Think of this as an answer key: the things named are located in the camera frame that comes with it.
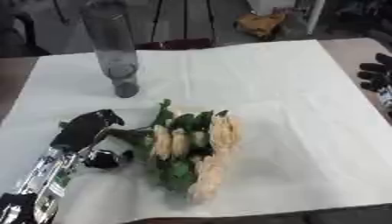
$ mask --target white paper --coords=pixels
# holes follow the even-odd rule
[[[114,109],[136,128],[169,98],[241,118],[241,148],[217,197],[187,206],[147,185],[137,165],[90,170],[69,186],[58,221],[271,214],[392,200],[391,128],[318,42],[143,51],[139,60],[141,92],[119,99],[92,53],[41,58],[0,129],[0,192],[33,166],[59,121]]]

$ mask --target floor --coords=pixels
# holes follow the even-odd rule
[[[38,45],[53,54],[92,52],[93,48],[81,22],[79,8],[87,0],[59,0],[69,24],[59,21],[51,0],[28,3],[28,11],[36,23]],[[153,41],[182,39],[184,36],[184,2],[164,0],[157,32]],[[257,39],[238,32],[233,22],[251,11],[246,0],[210,0],[214,15],[214,29],[218,46],[256,42]],[[158,0],[128,0],[134,30],[134,39],[139,43],[151,41],[151,30]],[[187,37],[190,39],[211,37],[207,0],[188,1]]]

